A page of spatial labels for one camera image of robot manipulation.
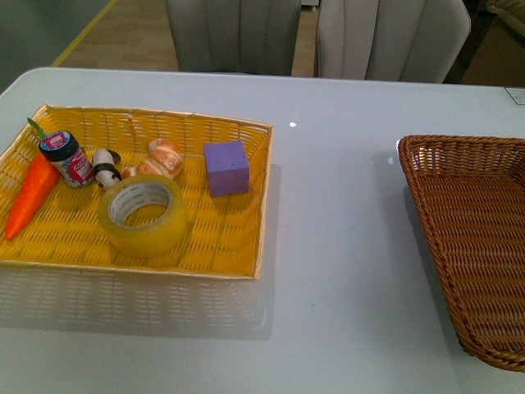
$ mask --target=white table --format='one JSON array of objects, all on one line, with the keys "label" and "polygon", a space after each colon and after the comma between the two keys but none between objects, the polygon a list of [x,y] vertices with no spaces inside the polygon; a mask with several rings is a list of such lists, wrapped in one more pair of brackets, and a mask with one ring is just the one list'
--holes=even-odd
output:
[{"label": "white table", "polygon": [[525,392],[461,350],[395,150],[524,137],[505,89],[38,69],[0,96],[1,149],[43,103],[274,125],[262,277],[2,268],[0,392]]}]

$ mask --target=tape core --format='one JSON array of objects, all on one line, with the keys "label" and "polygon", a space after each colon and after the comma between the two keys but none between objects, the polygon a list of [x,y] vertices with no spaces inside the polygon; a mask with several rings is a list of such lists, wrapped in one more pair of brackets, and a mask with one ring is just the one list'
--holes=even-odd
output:
[{"label": "tape core", "polygon": [[164,185],[157,182],[140,182],[120,190],[109,203],[107,214],[117,226],[135,228],[124,224],[134,211],[147,205],[165,206],[166,210],[160,217],[145,226],[138,226],[149,227],[166,216],[172,202],[171,193]]}]

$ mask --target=white chair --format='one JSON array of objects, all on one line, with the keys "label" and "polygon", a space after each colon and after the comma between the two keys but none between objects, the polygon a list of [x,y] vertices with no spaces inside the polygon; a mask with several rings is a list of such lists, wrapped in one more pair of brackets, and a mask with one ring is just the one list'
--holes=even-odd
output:
[{"label": "white chair", "polygon": [[462,0],[323,0],[317,75],[441,83],[469,32]]},{"label": "white chair", "polygon": [[180,71],[289,76],[301,0],[167,0]]}]

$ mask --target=purple cube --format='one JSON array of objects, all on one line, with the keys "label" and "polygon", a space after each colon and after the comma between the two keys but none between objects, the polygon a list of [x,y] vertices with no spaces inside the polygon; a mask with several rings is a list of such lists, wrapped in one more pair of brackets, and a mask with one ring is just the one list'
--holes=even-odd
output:
[{"label": "purple cube", "polygon": [[249,164],[242,142],[205,144],[204,160],[212,197],[248,193]]}]

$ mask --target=croissant toy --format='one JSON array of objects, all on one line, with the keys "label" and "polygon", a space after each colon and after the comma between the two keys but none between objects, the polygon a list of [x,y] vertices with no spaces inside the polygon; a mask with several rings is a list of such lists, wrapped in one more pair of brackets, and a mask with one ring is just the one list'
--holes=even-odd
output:
[{"label": "croissant toy", "polygon": [[122,178],[139,174],[159,174],[174,179],[182,171],[182,157],[174,142],[158,138],[148,144],[148,149],[146,160],[134,167],[124,168]]}]

